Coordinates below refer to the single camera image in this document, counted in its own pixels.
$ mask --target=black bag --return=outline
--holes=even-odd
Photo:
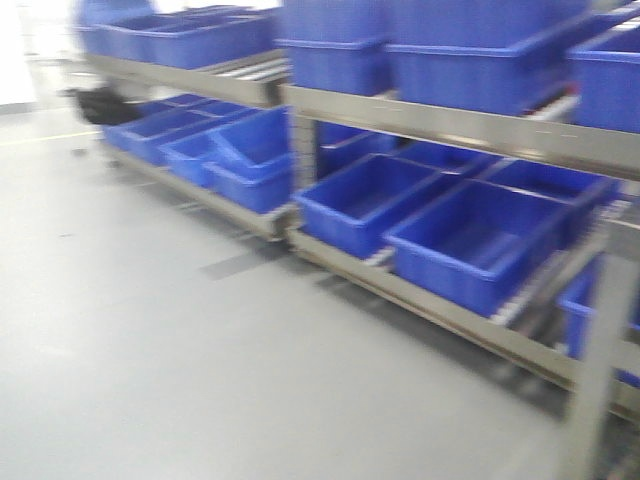
[[[120,125],[142,118],[138,109],[109,87],[75,92],[82,117],[94,125]]]

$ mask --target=plastic bin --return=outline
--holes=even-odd
[[[386,38],[387,0],[284,0],[282,24],[288,40],[356,43]]]
[[[148,15],[130,18],[110,25],[102,25],[111,55],[137,62],[153,62],[153,48],[149,34],[154,30],[180,25],[188,20],[172,15]]]
[[[573,16],[589,0],[392,0],[393,43],[503,48]]]
[[[161,145],[212,128],[216,122],[208,115],[179,110],[136,121],[125,128],[124,136],[132,154],[154,165],[164,165]]]
[[[193,112],[204,113],[214,118],[228,117],[230,115],[237,116],[243,113],[252,113],[257,110],[245,107],[244,105],[238,105],[236,103],[219,102],[213,100],[208,103],[200,103],[190,109]]]
[[[94,55],[112,55],[108,36],[99,25],[153,14],[147,0],[83,0],[79,2],[75,30],[85,51]]]
[[[602,268],[602,257],[594,259],[578,274],[558,299],[558,306],[565,314],[564,339],[567,355],[581,359],[584,354],[587,332],[596,311],[592,307],[596,279]],[[640,331],[640,311],[636,314],[633,327]],[[620,379],[640,388],[640,378],[621,372]]]
[[[160,65],[194,69],[272,50],[270,16],[212,15],[191,22],[155,29],[151,59]]]
[[[640,133],[640,21],[630,20],[571,50],[580,125]]]
[[[331,123],[320,127],[321,153],[317,177],[322,179],[371,153],[394,149],[395,137]]]
[[[465,181],[386,238],[402,278],[490,317],[560,248],[566,206]]]
[[[443,173],[473,177],[490,166],[501,157],[480,153],[465,148],[455,148],[431,142],[414,142],[393,153],[395,157],[435,168]]]
[[[610,12],[602,12],[593,16],[591,36],[595,37],[632,18],[640,16],[640,0],[628,2]]]
[[[221,165],[205,163],[212,173],[213,188],[223,197],[256,213],[265,214],[289,201],[293,191],[293,155],[285,153],[278,159],[283,168],[259,179],[238,175]]]
[[[211,98],[203,97],[201,95],[195,95],[193,93],[184,93],[182,95],[177,95],[175,97],[170,97],[163,100],[165,103],[172,105],[174,107],[184,107],[193,109],[198,105],[203,103],[211,103]]]
[[[482,180],[568,205],[569,215],[562,227],[563,247],[580,238],[595,220],[595,208],[611,202],[620,187],[612,178],[524,160],[507,161]]]
[[[159,113],[168,112],[173,108],[173,106],[169,105],[163,101],[157,102],[148,102],[141,103],[136,105],[136,108],[143,116],[142,119],[134,120],[133,122],[123,123],[121,125],[102,125],[102,134],[104,135],[105,141],[114,147],[119,148],[120,150],[129,150],[129,139],[125,135],[127,128],[131,126],[135,126],[137,122],[144,120],[146,117],[150,117],[151,115],[156,115]]]
[[[400,98],[503,115],[535,109],[566,87],[565,52],[588,36],[585,21],[506,48],[389,45]]]
[[[382,248],[384,231],[424,205],[415,195],[419,184],[436,177],[435,170],[417,163],[376,155],[298,192],[295,199],[308,234],[364,259]]]
[[[195,185],[209,188],[213,185],[212,174],[210,171],[204,170],[203,164],[215,159],[213,131],[253,113],[255,111],[252,109],[244,109],[224,117],[218,117],[207,123],[204,126],[206,129],[200,128],[198,125],[199,132],[197,134],[166,143],[160,147],[160,151],[174,174]]]
[[[287,110],[266,110],[212,133],[216,161],[230,172],[259,180],[289,168]]]
[[[293,65],[293,83],[301,87],[354,95],[377,95],[391,88],[391,65],[384,39],[355,43],[278,40]]]

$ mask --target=epoxy floor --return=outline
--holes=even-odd
[[[1,479],[553,478],[564,394],[45,105],[0,117]]]

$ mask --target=shelf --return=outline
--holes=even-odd
[[[156,182],[189,197],[202,206],[228,217],[248,231],[269,241],[283,239],[290,212],[289,205],[285,205],[268,214],[260,215],[236,205],[210,190],[197,187],[176,177],[166,167],[156,167],[110,145],[104,144],[103,146],[109,156],[125,167],[140,172]]]
[[[375,261],[362,261],[327,245],[297,228],[288,230],[298,255],[429,320],[565,389],[574,388],[579,362],[521,333],[548,321],[549,306],[568,282],[604,245],[601,230],[563,258],[552,259],[534,279],[540,286],[533,294],[516,295],[505,309],[484,318],[389,272]],[[617,414],[630,418],[640,410],[640,390],[619,383],[612,405]]]
[[[509,117],[407,103],[390,94],[282,89],[297,115],[314,120],[640,180],[638,134],[552,123],[539,115]]]
[[[184,70],[152,63],[86,54],[87,62],[106,76],[145,85],[165,85],[228,102],[254,107],[281,103],[278,86],[289,76],[286,58],[280,50],[240,60]]]

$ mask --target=yellow floor line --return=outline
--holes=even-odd
[[[11,147],[15,145],[26,145],[28,143],[38,143],[38,142],[46,142],[48,140],[60,140],[63,138],[73,138],[73,137],[85,137],[87,135],[95,135],[98,133],[97,130],[93,130],[91,132],[80,132],[80,133],[68,133],[66,135],[53,135],[51,137],[38,137],[38,138],[27,138],[24,140],[15,140],[13,142],[0,142],[0,147]]]

